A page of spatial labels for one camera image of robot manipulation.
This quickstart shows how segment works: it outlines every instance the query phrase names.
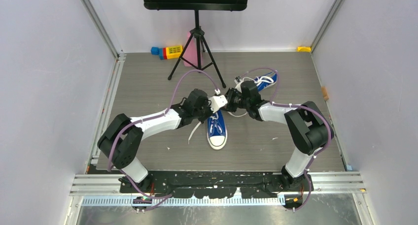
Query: toy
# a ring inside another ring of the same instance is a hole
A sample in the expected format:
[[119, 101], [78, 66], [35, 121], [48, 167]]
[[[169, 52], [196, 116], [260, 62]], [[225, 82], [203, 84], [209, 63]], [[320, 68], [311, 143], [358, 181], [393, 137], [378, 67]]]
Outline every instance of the toy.
[[180, 57], [181, 52], [183, 52], [183, 46], [170, 46], [165, 48], [152, 47], [151, 54], [160, 56], [161, 60], [164, 59], [176, 59]]

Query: white shoelace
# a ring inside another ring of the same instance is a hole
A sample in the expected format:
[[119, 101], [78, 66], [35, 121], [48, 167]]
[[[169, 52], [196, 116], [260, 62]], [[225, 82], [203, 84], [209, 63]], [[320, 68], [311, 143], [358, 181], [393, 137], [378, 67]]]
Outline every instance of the white shoelace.
[[[253, 81], [253, 82], [255, 83], [255, 85], [256, 85], [256, 86], [261, 85], [261, 83], [263, 83], [263, 82], [268, 83], [268, 84], [272, 84], [272, 83], [274, 83], [274, 80], [273, 80], [271, 77], [268, 77], [268, 76], [260, 76], [257, 80], [254, 80], [254, 79], [249, 78], [249, 77], [244, 77], [244, 78], [243, 78], [243, 80], [245, 80], [245, 79], [249, 79], [249, 80]], [[244, 114], [242, 114], [242, 115], [236, 116], [236, 115], [232, 114], [231, 112], [228, 112], [228, 113], [229, 113], [230, 115], [232, 115], [232, 116], [236, 117], [236, 118], [239, 118], [239, 117], [245, 116], [245, 115], [247, 114], [247, 112], [245, 112], [245, 113], [244, 113]], [[209, 118], [210, 118], [210, 119], [213, 119], [213, 120], [217, 120], [217, 119], [219, 118], [219, 116], [218, 116], [218, 114], [217, 114], [217, 113], [215, 113], [215, 115], [216, 115], [216, 116], [213, 116], [213, 114], [212, 114], [212, 116], [210, 116]], [[189, 139], [187, 140], [188, 144], [190, 144], [190, 139], [192, 138], [193, 134], [195, 133], [195, 131], [197, 130], [197, 128], [198, 128], [201, 124], [202, 124], [201, 122], [198, 122], [198, 123], [197, 123], [197, 125], [195, 126], [195, 128], [193, 128], [192, 132], [190, 133]]]
[[[271, 77], [268, 77], [268, 76], [260, 76], [259, 78], [258, 78], [258, 80], [254, 80], [254, 79], [252, 79], [252, 78], [249, 78], [249, 77], [244, 77], [243, 78], [243, 80], [245, 80], [245, 79], [249, 79], [249, 80], [252, 80], [254, 83], [255, 83], [255, 85], [258, 87], [259, 85], [261, 85], [261, 83], [263, 83], [263, 82], [265, 82], [265, 83], [268, 83], [268, 84], [273, 84], [274, 83], [274, 80], [271, 78]], [[233, 113], [231, 113], [231, 112], [228, 112], [229, 113], [229, 115], [231, 115], [231, 116], [234, 116], [234, 117], [236, 117], [236, 118], [239, 118], [239, 117], [242, 117], [242, 116], [245, 116], [246, 114], [247, 114], [247, 112], [245, 112], [244, 114], [242, 114], [242, 115], [234, 115]]]
[[[218, 118], [219, 118], [219, 115], [218, 115], [218, 113], [216, 112], [216, 113], [215, 113], [215, 116], [214, 116], [214, 114], [212, 114], [212, 116], [210, 116], [210, 117], [208, 118], [208, 121], [209, 121], [209, 119], [217, 120]], [[188, 144], [190, 144], [190, 139], [192, 138], [193, 134], [195, 133], [195, 131], [197, 130], [197, 128], [198, 128], [201, 124], [202, 124], [201, 122], [198, 122], [198, 123], [197, 123], [197, 125], [195, 126], [195, 128], [193, 128], [192, 132], [190, 133], [189, 139], [188, 139]]]

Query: yellow toy block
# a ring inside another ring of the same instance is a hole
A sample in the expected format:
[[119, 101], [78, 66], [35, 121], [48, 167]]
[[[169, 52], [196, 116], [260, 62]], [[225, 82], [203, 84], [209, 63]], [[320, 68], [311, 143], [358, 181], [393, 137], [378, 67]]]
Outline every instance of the yellow toy block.
[[183, 52], [182, 45], [166, 47], [165, 49], [166, 59], [177, 59], [180, 57], [181, 52]]
[[303, 47], [303, 46], [299, 46], [296, 51], [298, 52], [310, 52], [312, 49], [310, 47]]

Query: black tripod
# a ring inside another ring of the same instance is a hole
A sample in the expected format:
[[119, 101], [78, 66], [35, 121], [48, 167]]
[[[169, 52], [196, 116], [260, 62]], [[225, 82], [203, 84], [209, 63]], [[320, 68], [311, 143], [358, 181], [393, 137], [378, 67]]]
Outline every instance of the black tripod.
[[[221, 80], [221, 82], [222, 82], [222, 87], [223, 88], [226, 88], [226, 84], [225, 84], [225, 82], [223, 81], [223, 79], [222, 79], [222, 76], [221, 76], [221, 73], [219, 72], [219, 69], [218, 69], [218, 66], [216, 65], [216, 62], [215, 62], [215, 59], [213, 59], [213, 56], [212, 56], [212, 53], [210, 52], [210, 49], [209, 49], [209, 46], [208, 46], [208, 43], [206, 42], [206, 40], [205, 40], [205, 37], [204, 37], [204, 35], [205, 35], [205, 32], [202, 30], [202, 29], [200, 29], [200, 26], [199, 26], [199, 11], [198, 10], [195, 10], [195, 24], [196, 24], [196, 27], [193, 29], [193, 30], [191, 30], [190, 31], [190, 37], [189, 37], [189, 39], [187, 40], [187, 43], [186, 43], [186, 45], [184, 46], [184, 48], [183, 48], [183, 52], [181, 52], [181, 55], [180, 55], [180, 57], [178, 58], [178, 60], [177, 60], [177, 63], [175, 63], [175, 65], [174, 65], [174, 68], [173, 68], [173, 70], [171, 71], [171, 74], [169, 75], [169, 77], [168, 77], [168, 80], [171, 80], [171, 78], [172, 78], [172, 76], [173, 76], [173, 74], [174, 74], [174, 72], [175, 72], [175, 69], [177, 68], [177, 66], [178, 66], [178, 64], [180, 63], [180, 60], [184, 60], [186, 63], [188, 63], [188, 64], [190, 64], [190, 65], [192, 65], [192, 67], [194, 67], [195, 69], [197, 69], [197, 70], [205, 70], [206, 68], [208, 68], [208, 67], [210, 67], [210, 65], [212, 65], [213, 64], [213, 66], [215, 66], [215, 69], [216, 69], [216, 72], [218, 73], [218, 76], [219, 76], [219, 79]], [[187, 47], [189, 46], [189, 44], [190, 44], [190, 41], [192, 40], [192, 38], [193, 37], [195, 37], [196, 38], [196, 49], [197, 49], [197, 66], [195, 66], [195, 65], [193, 65], [191, 62], [189, 62], [187, 59], [185, 59], [185, 58], [183, 58], [183, 55], [184, 55], [184, 52], [186, 51], [186, 49], [187, 49]], [[208, 64], [208, 65], [206, 65], [206, 66], [204, 66], [203, 68], [202, 68], [202, 60], [201, 60], [201, 54], [200, 54], [200, 45], [201, 45], [201, 41], [203, 42], [203, 44], [205, 45], [205, 47], [206, 47], [206, 50], [208, 51], [208, 54], [209, 54], [209, 56], [210, 56], [210, 59], [211, 59], [211, 63], [210, 64]]]

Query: orange object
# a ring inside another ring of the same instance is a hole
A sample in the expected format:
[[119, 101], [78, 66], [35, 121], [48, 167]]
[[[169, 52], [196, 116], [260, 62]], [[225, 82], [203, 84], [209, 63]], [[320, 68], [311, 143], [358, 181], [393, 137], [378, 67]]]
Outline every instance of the orange object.
[[325, 101], [329, 100], [328, 92], [325, 86], [321, 86], [321, 91], [322, 91], [322, 95], [324, 96], [324, 100]]

